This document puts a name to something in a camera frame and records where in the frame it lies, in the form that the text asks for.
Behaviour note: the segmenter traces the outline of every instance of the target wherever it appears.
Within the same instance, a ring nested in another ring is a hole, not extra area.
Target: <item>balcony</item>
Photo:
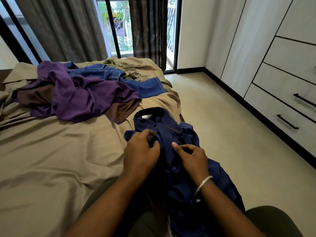
[[[110,0],[110,3],[121,57],[133,56],[131,15],[128,0]],[[105,34],[111,49],[111,54],[112,56],[116,56],[117,54],[105,0],[97,0],[97,4],[103,22]],[[171,67],[173,67],[174,59],[173,51],[175,37],[174,30],[176,23],[175,17],[176,0],[168,0],[167,59],[168,62],[170,62],[169,64]]]

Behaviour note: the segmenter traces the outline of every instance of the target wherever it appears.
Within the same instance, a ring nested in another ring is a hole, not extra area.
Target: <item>dark pants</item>
[[[116,179],[106,180],[89,197],[80,215],[97,200]],[[115,236],[164,237],[168,216],[162,203],[152,200],[139,189],[129,204]],[[246,211],[246,216],[267,237],[303,237],[292,219],[273,206],[259,206]]]

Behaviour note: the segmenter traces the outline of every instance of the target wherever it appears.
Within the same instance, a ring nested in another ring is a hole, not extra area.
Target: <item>black drawer handle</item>
[[[299,95],[298,95],[298,93],[293,94],[293,95],[294,95],[295,97],[297,97],[298,99],[301,99],[301,100],[305,101],[306,103],[309,103],[310,105],[312,105],[312,106],[316,107],[316,104],[314,104],[314,103],[310,102],[309,100],[306,100],[306,99],[305,99],[305,98],[303,98],[302,96],[299,96]]]
[[[298,127],[293,126],[291,123],[289,123],[286,119],[284,119],[283,117],[281,117],[281,115],[277,115],[277,117],[279,117],[281,120],[283,120],[286,124],[288,124],[290,127],[292,127],[293,129],[298,129]]]

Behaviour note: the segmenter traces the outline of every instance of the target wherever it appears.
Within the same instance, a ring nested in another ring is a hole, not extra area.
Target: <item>blue denim shirt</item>
[[[134,89],[140,98],[148,98],[165,93],[165,89],[158,77],[148,79],[146,81],[135,81],[133,79],[124,80],[125,72],[115,68],[108,67],[105,64],[93,64],[83,68],[77,67],[74,63],[65,63],[69,69],[69,75],[73,78],[75,75],[83,77],[98,77],[103,80],[118,80]]]
[[[152,115],[149,119],[142,116]],[[170,217],[172,233],[178,237],[189,236],[222,236],[218,223],[203,201],[195,202],[193,195],[195,184],[188,176],[182,165],[182,160],[171,146],[172,142],[179,145],[193,144],[199,146],[199,138],[192,125],[182,122],[179,125],[170,116],[167,110],[161,107],[152,107],[137,112],[134,116],[135,131],[126,131],[124,138],[128,141],[138,131],[151,129],[156,133],[160,143],[160,157],[157,168],[164,170],[164,178],[151,175],[151,179],[159,179],[166,191],[166,205]],[[209,174],[213,182],[229,199],[243,212],[245,207],[235,185],[225,173],[220,164],[208,159]]]

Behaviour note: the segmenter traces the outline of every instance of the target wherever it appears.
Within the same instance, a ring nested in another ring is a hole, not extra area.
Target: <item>drawer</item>
[[[265,63],[261,64],[253,83],[316,121],[316,85]]]
[[[277,36],[316,44],[316,0],[293,0]]]
[[[245,100],[312,155],[316,156],[315,123],[306,119],[254,84],[250,85]],[[282,118],[294,127],[298,127],[298,129],[294,129],[285,121],[278,118],[277,115],[281,115]]]
[[[316,46],[275,37],[265,63],[316,84]]]

